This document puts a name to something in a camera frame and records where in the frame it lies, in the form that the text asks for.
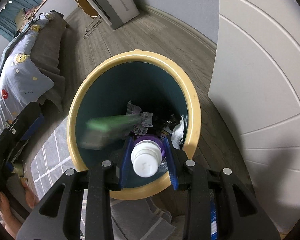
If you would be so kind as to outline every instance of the white door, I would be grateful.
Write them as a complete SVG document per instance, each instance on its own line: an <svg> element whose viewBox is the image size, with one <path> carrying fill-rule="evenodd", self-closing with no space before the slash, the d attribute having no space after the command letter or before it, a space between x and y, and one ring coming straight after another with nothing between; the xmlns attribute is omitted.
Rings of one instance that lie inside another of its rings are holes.
<svg viewBox="0 0 300 240"><path fill-rule="evenodd" d="M295 0L220 0L209 97L278 230L300 218L300 7Z"/></svg>

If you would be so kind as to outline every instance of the cable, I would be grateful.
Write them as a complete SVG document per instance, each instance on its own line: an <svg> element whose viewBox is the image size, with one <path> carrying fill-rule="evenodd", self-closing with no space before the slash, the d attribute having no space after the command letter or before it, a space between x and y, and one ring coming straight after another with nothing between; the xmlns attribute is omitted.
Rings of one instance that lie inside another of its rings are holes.
<svg viewBox="0 0 300 240"><path fill-rule="evenodd" d="M82 11L84 11L84 9L81 7L81 5L80 5L80 3L79 3L79 0L77 0L77 3L78 3L78 5L79 5L79 7L82 9ZM87 37L88 37L88 36L89 36L89 35L90 35L90 34L98 27L98 25L103 21L103 19L102 19L101 15L92 16L92 15L87 14L85 11L84 11L84 13L85 13L86 15L88 15L88 16L94 18L93 21L86 27L86 34L83 36L83 38L85 39L85 38L87 38ZM90 29L87 30L87 28L88 28L91 24L93 24L94 21L95 21L98 17L99 17L99 19L98 19L97 23L96 23L95 25L93 25Z"/></svg>
<svg viewBox="0 0 300 240"><path fill-rule="evenodd" d="M93 24L96 19L97 18L94 18L93 21L86 27L86 34L83 36L84 39L87 38L98 27L98 25L103 21L102 17L99 15L99 19L98 19L97 23L95 25L93 25L90 29L88 29L88 27L91 24Z"/></svg>

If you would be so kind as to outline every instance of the metal screw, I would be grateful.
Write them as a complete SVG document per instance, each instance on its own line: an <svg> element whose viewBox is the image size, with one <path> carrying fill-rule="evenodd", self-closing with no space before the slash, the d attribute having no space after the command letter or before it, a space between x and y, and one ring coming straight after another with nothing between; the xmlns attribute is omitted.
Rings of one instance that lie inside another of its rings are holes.
<svg viewBox="0 0 300 240"><path fill-rule="evenodd" d="M187 160L186 165L189 166L189 167L192 167L192 166L195 165L195 162L193 160Z"/></svg>
<svg viewBox="0 0 300 240"><path fill-rule="evenodd" d="M222 171L226 175L230 175L232 173L231 169L229 169L229 168L224 168Z"/></svg>
<svg viewBox="0 0 300 240"><path fill-rule="evenodd" d="M71 176L71 175L73 175L74 174L74 169L67 169L66 170L66 175L67 176Z"/></svg>
<svg viewBox="0 0 300 240"><path fill-rule="evenodd" d="M109 167L110 165L111 165L111 161L106 160L102 162L102 166L104 167Z"/></svg>

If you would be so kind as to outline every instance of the human hand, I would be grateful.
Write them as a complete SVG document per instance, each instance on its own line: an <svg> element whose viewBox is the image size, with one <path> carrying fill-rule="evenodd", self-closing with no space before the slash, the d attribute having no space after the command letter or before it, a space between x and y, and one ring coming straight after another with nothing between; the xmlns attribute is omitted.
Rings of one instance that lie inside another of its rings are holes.
<svg viewBox="0 0 300 240"><path fill-rule="evenodd" d="M35 205L39 203L38 197L33 193L33 191L29 188L26 182L22 179L21 184L26 192L26 202L28 206L33 209Z"/></svg>
<svg viewBox="0 0 300 240"><path fill-rule="evenodd" d="M37 196L33 193L33 191L28 187L28 185L21 180L21 184L25 189L25 198L28 206L33 209L34 206L39 202ZM8 233L16 238L19 229L21 228L21 222L11 213L10 202L6 195L0 191L0 215L5 222L5 229Z"/></svg>
<svg viewBox="0 0 300 240"><path fill-rule="evenodd" d="M16 239L17 233L21 228L21 222L11 213L10 202L6 195L0 191L0 215L5 222L5 229Z"/></svg>

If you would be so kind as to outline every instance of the gray rug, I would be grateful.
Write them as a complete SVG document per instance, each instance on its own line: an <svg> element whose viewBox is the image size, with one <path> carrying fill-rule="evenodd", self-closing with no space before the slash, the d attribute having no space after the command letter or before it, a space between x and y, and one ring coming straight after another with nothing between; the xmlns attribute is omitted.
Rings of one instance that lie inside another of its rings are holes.
<svg viewBox="0 0 300 240"><path fill-rule="evenodd" d="M31 173L39 199L69 168L74 168L66 139L67 119L56 128L31 163ZM81 239L85 239L88 190L84 191L81 212ZM123 201L111 199L115 240L165 240L174 231L168 211L156 207L151 198Z"/></svg>
<svg viewBox="0 0 300 240"><path fill-rule="evenodd" d="M75 169L67 145L67 120L68 117L55 129L31 163L31 173L39 199L42 199L67 169ZM80 226L82 238L85 232L87 193L85 190L82 202Z"/></svg>

